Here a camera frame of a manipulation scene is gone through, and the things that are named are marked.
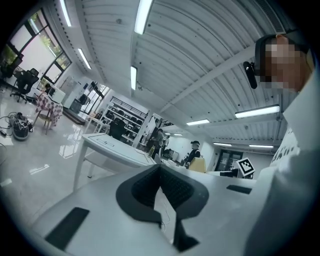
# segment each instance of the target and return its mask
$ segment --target yellow chair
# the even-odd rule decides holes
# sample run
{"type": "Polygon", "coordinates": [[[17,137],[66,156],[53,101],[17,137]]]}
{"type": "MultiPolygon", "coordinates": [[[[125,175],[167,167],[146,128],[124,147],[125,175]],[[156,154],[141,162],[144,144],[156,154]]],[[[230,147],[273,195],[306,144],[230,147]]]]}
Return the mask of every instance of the yellow chair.
{"type": "Polygon", "coordinates": [[[195,157],[189,165],[189,170],[199,173],[205,173],[206,169],[206,161],[204,158],[195,157]]]}

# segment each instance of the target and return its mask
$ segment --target ceiling vent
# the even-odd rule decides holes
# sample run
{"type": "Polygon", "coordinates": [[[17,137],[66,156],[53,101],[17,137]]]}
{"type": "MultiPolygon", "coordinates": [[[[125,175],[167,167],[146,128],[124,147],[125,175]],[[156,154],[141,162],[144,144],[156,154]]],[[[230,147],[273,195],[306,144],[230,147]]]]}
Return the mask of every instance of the ceiling vent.
{"type": "Polygon", "coordinates": [[[265,13],[270,23],[272,24],[275,32],[277,34],[285,34],[286,31],[278,18],[276,12],[271,8],[269,3],[266,0],[256,0],[256,3],[260,6],[262,11],[265,13]]]}

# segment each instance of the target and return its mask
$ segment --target checkered tablecloth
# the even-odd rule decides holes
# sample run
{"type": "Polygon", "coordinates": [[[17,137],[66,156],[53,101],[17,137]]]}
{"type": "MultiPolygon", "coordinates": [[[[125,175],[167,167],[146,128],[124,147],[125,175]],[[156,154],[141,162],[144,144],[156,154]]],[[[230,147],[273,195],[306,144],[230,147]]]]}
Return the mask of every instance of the checkered tablecloth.
{"type": "Polygon", "coordinates": [[[38,113],[42,110],[44,111],[51,111],[51,128],[57,126],[58,119],[62,116],[64,107],[62,104],[55,103],[52,101],[47,94],[43,93],[39,96],[35,112],[38,113]]]}

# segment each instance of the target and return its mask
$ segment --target ceiling light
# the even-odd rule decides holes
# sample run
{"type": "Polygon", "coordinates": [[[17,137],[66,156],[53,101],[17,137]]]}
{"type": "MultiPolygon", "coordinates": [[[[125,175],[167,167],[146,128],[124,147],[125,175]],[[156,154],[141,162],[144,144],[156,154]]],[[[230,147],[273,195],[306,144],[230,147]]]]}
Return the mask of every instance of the ceiling light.
{"type": "Polygon", "coordinates": [[[249,147],[272,149],[274,146],[272,146],[272,145],[249,145],[249,147]]]}
{"type": "Polygon", "coordinates": [[[210,123],[208,119],[204,119],[204,120],[199,120],[199,121],[194,121],[194,122],[187,122],[186,124],[188,126],[195,126],[195,125],[202,125],[202,124],[207,124],[210,123]]]}
{"type": "Polygon", "coordinates": [[[130,71],[131,71],[131,88],[136,90],[136,87],[137,87],[137,69],[132,66],[130,68],[130,71]]]}
{"type": "Polygon", "coordinates": [[[140,0],[138,12],[136,14],[134,32],[142,35],[145,31],[148,15],[153,0],[140,0]]]}
{"type": "Polygon", "coordinates": [[[217,143],[217,142],[214,142],[213,144],[214,145],[219,145],[219,146],[227,146],[227,147],[231,147],[232,146],[231,144],[217,143]]]}
{"type": "Polygon", "coordinates": [[[241,111],[235,113],[236,118],[246,118],[246,117],[253,117],[253,116],[260,116],[265,114],[272,114],[277,113],[280,111],[279,105],[272,105],[267,107],[260,107],[248,111],[241,111]]]}
{"type": "Polygon", "coordinates": [[[71,27],[71,22],[70,22],[70,19],[69,19],[69,15],[68,15],[68,11],[67,11],[65,0],[60,0],[60,4],[61,4],[61,8],[62,8],[62,11],[63,11],[63,15],[64,15],[64,18],[65,18],[66,24],[68,25],[68,27],[71,27]]]}
{"type": "Polygon", "coordinates": [[[87,59],[86,59],[86,57],[85,57],[85,55],[84,55],[84,53],[83,53],[82,49],[78,48],[78,51],[79,51],[79,53],[80,53],[80,55],[81,55],[81,57],[82,57],[82,59],[83,59],[84,63],[85,63],[85,64],[86,64],[86,66],[88,67],[88,69],[91,69],[91,67],[90,67],[90,65],[89,65],[89,63],[88,63],[88,61],[87,61],[87,59]]]}

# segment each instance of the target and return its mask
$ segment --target window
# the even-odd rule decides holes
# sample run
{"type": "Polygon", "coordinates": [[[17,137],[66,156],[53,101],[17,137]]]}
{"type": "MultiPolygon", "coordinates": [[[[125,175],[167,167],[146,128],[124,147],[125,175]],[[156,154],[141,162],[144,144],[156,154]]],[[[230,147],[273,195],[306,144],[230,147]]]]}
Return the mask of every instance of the window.
{"type": "Polygon", "coordinates": [[[12,64],[20,54],[23,55],[22,62],[16,70],[36,69],[41,81],[38,89],[42,89],[46,83],[54,84],[71,64],[41,9],[5,45],[1,53],[1,65],[12,64]]]}

